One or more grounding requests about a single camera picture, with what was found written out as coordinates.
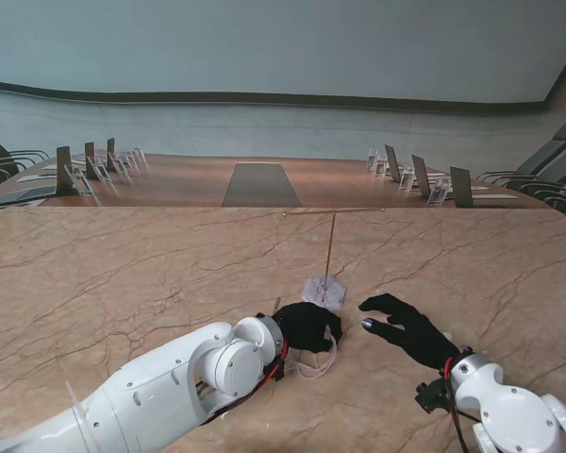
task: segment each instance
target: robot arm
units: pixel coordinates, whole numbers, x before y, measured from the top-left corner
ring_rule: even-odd
[[[402,347],[417,362],[443,370],[443,378],[417,388],[415,399],[425,411],[442,408],[453,416],[455,408],[480,411],[482,422],[474,425],[474,434],[484,453],[559,452],[566,407],[557,398],[504,385],[498,364],[470,348],[460,352],[426,316],[391,294],[371,297],[359,308],[389,315],[388,324],[363,320],[367,331]]]
[[[127,363],[0,451],[159,451],[251,394],[284,343],[267,316],[202,327]]]
[[[450,378],[457,407],[480,411],[482,422],[473,428],[483,453],[559,452],[566,407],[557,398],[503,385],[503,369],[469,348],[455,359]]]

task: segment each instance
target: marble table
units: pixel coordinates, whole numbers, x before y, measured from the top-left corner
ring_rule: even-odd
[[[306,279],[324,272],[330,221],[276,209],[0,213],[0,434],[68,408],[65,380],[84,398],[177,336],[272,312],[278,297],[298,301]],[[331,256],[332,274],[348,287],[332,370],[270,382],[167,451],[459,451],[448,416],[413,401],[436,372],[360,327],[358,303],[384,292],[417,306],[456,344],[486,352],[508,382],[566,402],[558,212],[339,214]]]

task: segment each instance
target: black glove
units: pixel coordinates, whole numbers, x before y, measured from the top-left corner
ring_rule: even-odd
[[[363,326],[388,343],[402,347],[421,365],[440,370],[449,357],[455,357],[459,353],[458,348],[430,323],[427,316],[391,294],[369,297],[358,308],[362,311],[379,310],[389,314],[388,324],[367,318],[371,321],[371,326],[369,327],[369,322],[363,322]]]
[[[286,305],[273,315],[289,347],[307,350],[314,354],[331,349],[333,343],[325,339],[329,326],[336,343],[341,338],[341,319],[331,311],[309,302]]]

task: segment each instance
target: white cable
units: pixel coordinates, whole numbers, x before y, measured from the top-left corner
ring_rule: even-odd
[[[327,332],[325,333],[325,338],[331,340],[331,343],[333,343],[333,345],[331,346],[331,353],[329,354],[329,359],[327,359],[326,363],[321,365],[319,363],[319,359],[317,355],[315,354],[314,362],[316,367],[313,367],[311,365],[306,365],[305,363],[302,363],[300,361],[301,351],[298,351],[296,349],[290,349],[290,351],[287,354],[287,357],[285,358],[286,362],[290,365],[289,367],[285,368],[286,371],[298,370],[298,373],[304,379],[316,379],[324,375],[329,370],[329,368],[331,368],[338,354],[338,345],[336,343],[336,339],[333,337],[333,335],[331,335],[329,330],[327,330]]]

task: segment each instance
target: conference table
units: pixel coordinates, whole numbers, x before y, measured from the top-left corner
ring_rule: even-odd
[[[414,401],[438,374],[360,326],[358,304],[383,293],[499,363],[507,383],[566,403],[561,213],[521,194],[503,200],[517,209],[413,209],[426,208],[419,193],[358,161],[147,160],[129,179],[93,181],[95,196],[0,211],[0,436],[70,408],[66,382],[83,400],[181,335],[299,301],[330,244],[329,274],[347,288],[331,369],[314,380],[290,371],[165,451],[459,452],[448,415]],[[243,184],[266,176],[235,183],[237,162],[279,163],[300,205],[261,206],[269,200]],[[46,183],[14,179],[0,190]],[[235,184],[238,205],[223,207]]]
[[[348,159],[283,158],[206,158],[146,155],[147,163],[139,172],[130,169],[129,178],[111,174],[113,184],[90,181],[96,196],[51,198],[43,206],[179,206],[179,207],[304,207],[304,208],[425,208],[426,199],[419,190],[400,193],[390,176],[377,177],[367,172],[365,162]],[[237,164],[272,164],[281,167],[285,177],[269,179],[264,172],[240,175],[237,196],[227,202],[227,192]],[[23,171],[0,185],[0,196],[22,189],[54,184],[54,180],[17,182],[23,176],[51,173],[42,168],[54,159]],[[296,197],[285,196],[286,184]],[[490,188],[487,193],[517,195],[515,200],[479,200],[478,206],[504,206],[512,209],[544,209],[540,200],[498,185],[477,181]],[[453,208],[453,201],[443,203]]]

